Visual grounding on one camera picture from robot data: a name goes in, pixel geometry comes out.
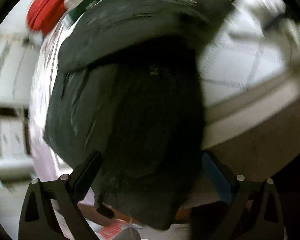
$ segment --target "red clothing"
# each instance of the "red clothing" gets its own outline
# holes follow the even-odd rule
[[[66,12],[64,0],[34,0],[28,14],[28,26],[47,35]]]

